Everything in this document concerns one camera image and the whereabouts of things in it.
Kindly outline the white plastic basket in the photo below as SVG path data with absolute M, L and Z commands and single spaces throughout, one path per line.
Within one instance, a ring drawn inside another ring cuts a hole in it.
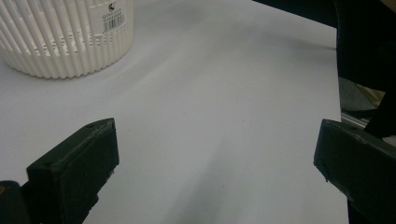
M 100 71 L 133 44 L 134 0 L 0 0 L 0 59 L 33 77 Z

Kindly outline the metal floor rail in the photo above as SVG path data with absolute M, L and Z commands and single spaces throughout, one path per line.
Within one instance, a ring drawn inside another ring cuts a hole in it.
M 364 129 L 371 117 L 362 111 L 342 111 L 341 121 L 346 124 L 353 125 L 355 127 Z

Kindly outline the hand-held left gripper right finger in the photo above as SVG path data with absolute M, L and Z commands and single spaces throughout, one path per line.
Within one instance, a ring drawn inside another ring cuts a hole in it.
M 362 129 L 325 119 L 314 165 L 346 195 L 350 224 L 396 224 L 396 147 Z

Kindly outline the black metal stand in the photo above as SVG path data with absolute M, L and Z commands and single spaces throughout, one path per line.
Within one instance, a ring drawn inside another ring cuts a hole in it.
M 364 131 L 396 135 L 396 12 L 381 0 L 333 0 L 338 75 L 385 93 Z

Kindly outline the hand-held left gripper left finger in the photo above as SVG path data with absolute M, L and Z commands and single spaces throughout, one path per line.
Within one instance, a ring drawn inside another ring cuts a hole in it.
M 27 167 L 34 224 L 82 224 L 119 165 L 114 119 L 87 124 Z

